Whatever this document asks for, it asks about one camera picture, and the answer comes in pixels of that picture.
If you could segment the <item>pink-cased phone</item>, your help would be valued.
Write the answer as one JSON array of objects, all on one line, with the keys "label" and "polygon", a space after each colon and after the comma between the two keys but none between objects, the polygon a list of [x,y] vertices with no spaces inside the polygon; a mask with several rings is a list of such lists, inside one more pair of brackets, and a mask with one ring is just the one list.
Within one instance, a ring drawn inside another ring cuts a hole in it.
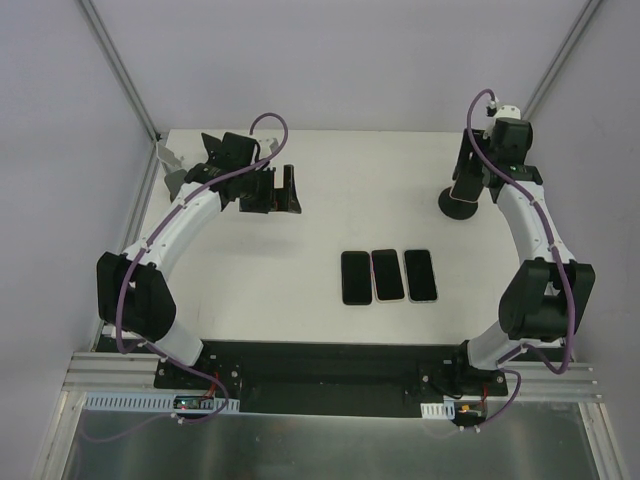
[{"label": "pink-cased phone", "polygon": [[477,204],[483,189],[481,183],[456,182],[452,185],[449,196],[458,202]]}]

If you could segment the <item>black round-base phone mount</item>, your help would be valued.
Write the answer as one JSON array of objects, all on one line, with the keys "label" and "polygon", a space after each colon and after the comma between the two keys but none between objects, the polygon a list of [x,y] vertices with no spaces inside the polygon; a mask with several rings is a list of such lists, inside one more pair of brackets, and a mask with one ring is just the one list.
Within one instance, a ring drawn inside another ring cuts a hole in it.
[{"label": "black round-base phone mount", "polygon": [[451,187],[441,191],[438,197],[440,211],[453,220],[463,221],[473,217],[478,210],[477,202],[466,202],[451,196]]}]

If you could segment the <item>silver folding phone stand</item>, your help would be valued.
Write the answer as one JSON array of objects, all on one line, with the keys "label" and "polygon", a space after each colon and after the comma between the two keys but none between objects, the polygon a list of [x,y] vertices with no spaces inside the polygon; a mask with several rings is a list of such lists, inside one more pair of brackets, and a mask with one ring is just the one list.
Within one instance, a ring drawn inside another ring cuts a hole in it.
[{"label": "silver folding phone stand", "polygon": [[175,153],[167,148],[161,142],[157,142],[155,146],[156,158],[160,161],[163,166],[165,175],[180,169],[184,169],[183,161],[184,158],[178,158]]}]

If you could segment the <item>black phone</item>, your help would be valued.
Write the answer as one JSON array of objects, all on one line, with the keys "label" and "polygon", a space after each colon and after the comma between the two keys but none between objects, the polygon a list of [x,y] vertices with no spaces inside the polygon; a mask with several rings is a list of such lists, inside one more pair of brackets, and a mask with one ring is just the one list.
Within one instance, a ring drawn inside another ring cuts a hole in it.
[{"label": "black phone", "polygon": [[365,251],[344,251],[341,254],[342,301],[348,306],[370,305],[372,280],[370,255]]}]

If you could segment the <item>white-cased phone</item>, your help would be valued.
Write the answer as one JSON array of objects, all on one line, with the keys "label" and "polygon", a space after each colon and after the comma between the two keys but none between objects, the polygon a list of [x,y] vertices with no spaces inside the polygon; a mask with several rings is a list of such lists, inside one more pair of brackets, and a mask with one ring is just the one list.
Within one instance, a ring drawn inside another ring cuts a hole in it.
[{"label": "white-cased phone", "polygon": [[377,300],[380,302],[403,300],[405,291],[397,251],[373,250],[371,260]]}]

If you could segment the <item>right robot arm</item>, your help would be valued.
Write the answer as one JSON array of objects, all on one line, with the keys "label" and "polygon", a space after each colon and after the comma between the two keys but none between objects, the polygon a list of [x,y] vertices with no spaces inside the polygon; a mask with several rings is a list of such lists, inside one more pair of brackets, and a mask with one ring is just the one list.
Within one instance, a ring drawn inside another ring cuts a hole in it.
[{"label": "right robot arm", "polygon": [[465,361],[450,369],[452,387],[473,394],[485,370],[526,352],[556,375],[568,370],[576,333],[595,284],[592,265],[580,263],[562,241],[545,200],[539,170],[525,164],[533,129],[520,118],[495,116],[489,131],[466,127],[453,184],[439,207],[455,220],[471,218],[482,191],[504,216],[519,268],[502,294],[498,318],[464,344]]}]

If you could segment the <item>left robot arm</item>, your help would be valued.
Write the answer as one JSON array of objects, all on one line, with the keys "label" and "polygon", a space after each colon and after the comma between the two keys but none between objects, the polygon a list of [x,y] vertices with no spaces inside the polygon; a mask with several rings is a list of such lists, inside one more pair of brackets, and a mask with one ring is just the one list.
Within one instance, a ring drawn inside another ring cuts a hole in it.
[{"label": "left robot arm", "polygon": [[152,230],[120,254],[104,253],[97,262],[100,318],[178,361],[176,375],[188,388],[204,387],[210,363],[201,358],[204,343],[178,319],[167,280],[199,232],[231,203],[246,213],[299,214],[294,167],[283,168],[275,185],[271,160],[281,145],[227,132],[201,136],[207,160],[184,174],[168,211]]}]

